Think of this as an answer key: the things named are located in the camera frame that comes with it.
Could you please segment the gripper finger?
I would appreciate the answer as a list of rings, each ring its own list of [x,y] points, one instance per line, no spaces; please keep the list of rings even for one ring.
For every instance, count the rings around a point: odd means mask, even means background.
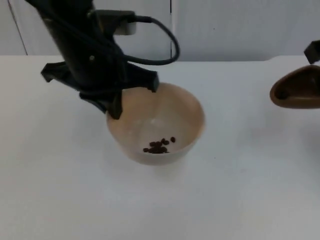
[[[114,120],[119,120],[123,112],[122,107],[122,91],[110,94],[109,115]]]
[[[99,109],[102,113],[106,114],[108,111],[110,100],[105,96],[100,95],[88,95],[80,93],[79,97],[81,100],[88,102]]]

